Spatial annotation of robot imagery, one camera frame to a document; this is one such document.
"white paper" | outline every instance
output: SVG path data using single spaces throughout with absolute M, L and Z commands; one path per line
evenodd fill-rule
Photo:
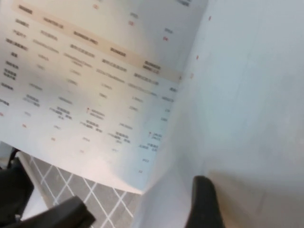
M 304 227 L 303 1 L 210 0 L 135 228 L 182 228 L 192 178 L 227 227 Z
M 0 140 L 141 193 L 202 14 L 185 2 L 2 1 Z

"gray tiled floor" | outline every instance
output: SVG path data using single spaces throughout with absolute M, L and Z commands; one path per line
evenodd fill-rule
M 53 205 L 77 195 L 96 218 L 93 228 L 130 227 L 140 195 L 97 184 L 27 154 L 24 156 Z

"paper sheet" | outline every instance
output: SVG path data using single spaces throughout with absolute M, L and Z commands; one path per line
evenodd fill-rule
M 2 1 L 0 140 L 142 192 L 202 14 L 182 2 Z
M 209 1 L 134 228 L 183 228 L 195 175 L 227 228 L 304 227 L 303 8 Z

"black object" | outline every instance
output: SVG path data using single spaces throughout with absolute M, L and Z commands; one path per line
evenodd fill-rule
M 9 156 L 9 163 L 7 165 L 7 169 L 10 169 L 11 168 L 11 165 L 12 165 L 12 162 L 13 160 L 15 159 L 16 157 L 16 154 L 19 152 L 20 150 L 16 149 L 16 148 L 12 148 L 12 151 L 10 153 L 10 156 Z
M 18 222 L 33 190 L 19 158 L 10 161 L 9 169 L 0 170 L 0 227 Z
M 193 179 L 192 206 L 185 228 L 225 228 L 214 185 L 206 177 Z
M 23 222 L 5 228 L 89 228 L 95 218 L 77 196 Z

